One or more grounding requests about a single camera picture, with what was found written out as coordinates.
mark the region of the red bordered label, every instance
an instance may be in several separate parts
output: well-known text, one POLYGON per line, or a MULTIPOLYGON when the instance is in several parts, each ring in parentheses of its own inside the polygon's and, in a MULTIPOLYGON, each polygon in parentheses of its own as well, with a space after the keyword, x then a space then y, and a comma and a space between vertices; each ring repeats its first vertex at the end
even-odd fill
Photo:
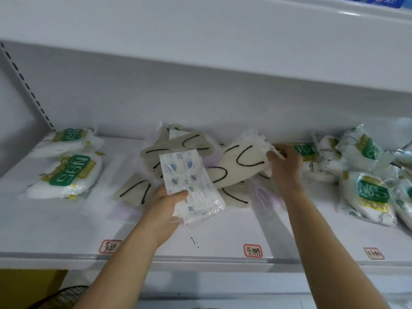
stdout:
POLYGON ((245 252, 246 257, 251 257, 251 258, 262 258, 263 257, 262 248, 260 247, 260 245, 244 244, 243 251, 245 252))
POLYGON ((120 246, 120 240, 104 240, 100 245, 100 254, 113 254, 120 246))
POLYGON ((375 247, 364 247, 365 253, 368 255, 370 259, 373 260, 385 260, 384 255, 381 251, 375 247))

